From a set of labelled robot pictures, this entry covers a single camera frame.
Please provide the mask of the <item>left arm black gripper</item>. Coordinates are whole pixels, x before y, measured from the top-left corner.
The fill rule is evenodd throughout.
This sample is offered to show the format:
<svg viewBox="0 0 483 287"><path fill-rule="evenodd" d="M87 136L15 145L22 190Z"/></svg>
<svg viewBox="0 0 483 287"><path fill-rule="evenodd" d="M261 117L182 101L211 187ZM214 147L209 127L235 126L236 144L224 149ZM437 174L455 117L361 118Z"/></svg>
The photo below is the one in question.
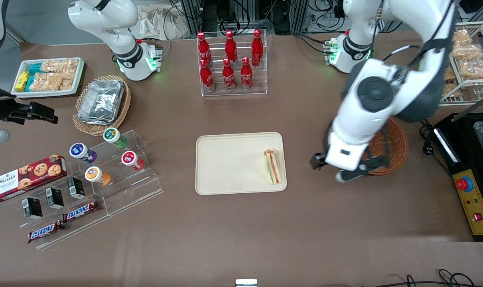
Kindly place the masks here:
<svg viewBox="0 0 483 287"><path fill-rule="evenodd" d="M326 154L325 153L317 153L313 155L310 159L310 165L313 170L321 170L321 167L327 165L326 161ZM358 165L357 171L359 171L362 175L371 175L374 171L386 167L388 160L385 156L374 156L366 160L361 160Z"/></svg>

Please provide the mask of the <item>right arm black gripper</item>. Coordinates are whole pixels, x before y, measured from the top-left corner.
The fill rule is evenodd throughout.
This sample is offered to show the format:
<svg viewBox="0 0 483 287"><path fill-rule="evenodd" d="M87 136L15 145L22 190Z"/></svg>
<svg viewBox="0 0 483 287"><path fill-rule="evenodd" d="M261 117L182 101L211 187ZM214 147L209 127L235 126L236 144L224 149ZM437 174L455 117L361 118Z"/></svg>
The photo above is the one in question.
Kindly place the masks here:
<svg viewBox="0 0 483 287"><path fill-rule="evenodd" d="M57 124L58 116L55 116L54 109L40 103L18 103L13 95L0 89L0 121L24 125L26 120L42 120Z"/></svg>

